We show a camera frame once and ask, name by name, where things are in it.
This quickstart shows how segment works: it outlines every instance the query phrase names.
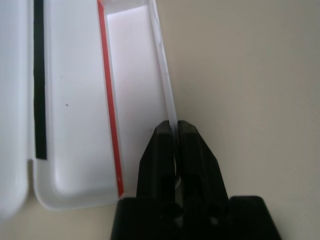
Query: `white plastic box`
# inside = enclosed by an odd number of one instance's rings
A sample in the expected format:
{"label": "white plastic box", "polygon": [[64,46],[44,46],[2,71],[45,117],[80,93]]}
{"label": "white plastic box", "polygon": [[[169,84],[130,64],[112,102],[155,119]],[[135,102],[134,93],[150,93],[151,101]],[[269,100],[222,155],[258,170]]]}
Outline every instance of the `white plastic box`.
{"label": "white plastic box", "polygon": [[134,196],[154,128],[177,127],[154,0],[45,0],[43,14],[47,160],[35,157],[33,2],[0,3],[0,221],[24,204],[29,160],[48,209]]}

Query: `white plastic edge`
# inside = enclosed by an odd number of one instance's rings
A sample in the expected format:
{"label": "white plastic edge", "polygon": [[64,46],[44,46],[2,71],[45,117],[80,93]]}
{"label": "white plastic edge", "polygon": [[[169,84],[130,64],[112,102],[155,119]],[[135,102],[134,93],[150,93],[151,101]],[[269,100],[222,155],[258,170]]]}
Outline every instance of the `white plastic edge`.
{"label": "white plastic edge", "polygon": [[153,26],[154,38],[155,38],[156,51],[158,53],[158,58],[159,58],[159,65],[160,65],[160,71],[162,76],[162,84],[163,84],[163,90],[164,90],[166,109],[168,113],[168,119],[173,131],[173,137],[176,138],[176,136],[178,135],[177,134],[178,120],[177,120],[174,96],[172,93],[171,82],[169,77],[167,58],[166,58],[165,48],[163,45],[156,0],[149,1],[149,8],[150,8],[150,16],[151,16],[151,21]]}
{"label": "white plastic edge", "polygon": [[35,81],[34,81],[34,0],[28,1],[28,49],[29,49],[29,96],[28,96],[28,161],[36,159],[36,144],[35,144],[35,116],[34,116],[34,96],[35,96]]}
{"label": "white plastic edge", "polygon": [[[5,174],[0,176],[0,223],[11,218],[15,213],[17,213],[23,204],[25,203],[28,193],[29,193],[29,181],[27,174],[27,161],[28,161],[28,88],[29,88],[29,65],[26,63],[30,56],[29,50],[29,3],[23,0],[11,0],[11,1],[1,1],[1,10],[3,22],[0,29],[4,32],[8,32],[7,35],[1,36],[4,43],[2,45],[5,49],[3,54],[0,54],[0,62],[3,64],[1,70],[0,83],[3,87],[2,90],[7,91],[10,95],[12,94],[12,86],[17,86],[16,95],[11,95],[12,98],[16,98],[18,101],[19,113],[15,115],[12,114],[12,108],[16,107],[16,101],[13,99],[5,99],[7,95],[3,95],[3,100],[1,103],[2,114],[11,114],[13,116],[19,117],[17,121],[15,119],[12,122],[6,121],[4,118],[1,119],[1,127],[3,127],[4,133],[1,137],[3,142],[9,137],[7,134],[11,134],[11,129],[16,129],[16,135],[18,136],[18,143],[16,144],[16,153],[13,157],[8,154],[8,151],[1,152],[0,165],[2,167],[2,173]],[[17,72],[15,76],[8,74],[12,72]],[[16,168],[13,170],[12,166],[9,167],[7,171],[7,166],[9,164],[16,164]]]}

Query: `red edge strip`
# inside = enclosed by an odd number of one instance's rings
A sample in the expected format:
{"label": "red edge strip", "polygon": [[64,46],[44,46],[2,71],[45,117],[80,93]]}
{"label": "red edge strip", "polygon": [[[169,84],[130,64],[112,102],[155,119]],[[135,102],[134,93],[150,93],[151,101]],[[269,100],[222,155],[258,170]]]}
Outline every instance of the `red edge strip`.
{"label": "red edge strip", "polygon": [[97,5],[98,5],[98,15],[99,15],[99,23],[100,23],[101,43],[102,43],[106,98],[107,98],[108,109],[109,109],[111,138],[112,138],[113,155],[114,155],[114,163],[115,163],[116,183],[118,186],[119,197],[121,197],[121,195],[124,193],[124,184],[123,184],[122,172],[121,172],[114,97],[112,93],[112,81],[111,81],[110,65],[109,65],[105,14],[104,14],[104,6],[102,5],[101,0],[97,0]]}

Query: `black plastic mount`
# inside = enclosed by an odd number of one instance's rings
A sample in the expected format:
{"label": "black plastic mount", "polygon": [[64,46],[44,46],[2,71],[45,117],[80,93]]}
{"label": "black plastic mount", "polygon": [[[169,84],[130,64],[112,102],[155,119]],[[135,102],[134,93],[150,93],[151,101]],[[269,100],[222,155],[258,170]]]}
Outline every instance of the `black plastic mount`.
{"label": "black plastic mount", "polygon": [[[118,202],[111,240],[280,240],[262,198],[228,199],[218,161],[195,126],[178,122],[178,149],[168,121],[141,158],[136,197]],[[183,207],[175,203],[175,162]]]}

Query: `beige table surface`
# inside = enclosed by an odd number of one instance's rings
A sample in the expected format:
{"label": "beige table surface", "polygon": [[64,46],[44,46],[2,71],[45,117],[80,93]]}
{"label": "beige table surface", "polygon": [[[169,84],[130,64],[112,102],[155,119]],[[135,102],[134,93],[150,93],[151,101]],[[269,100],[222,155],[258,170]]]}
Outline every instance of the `beige table surface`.
{"label": "beige table surface", "polygon": [[[263,197],[284,240],[319,239],[320,1],[157,4],[178,118],[216,155],[229,196]],[[114,212],[50,212],[31,194],[0,240],[107,240]]]}

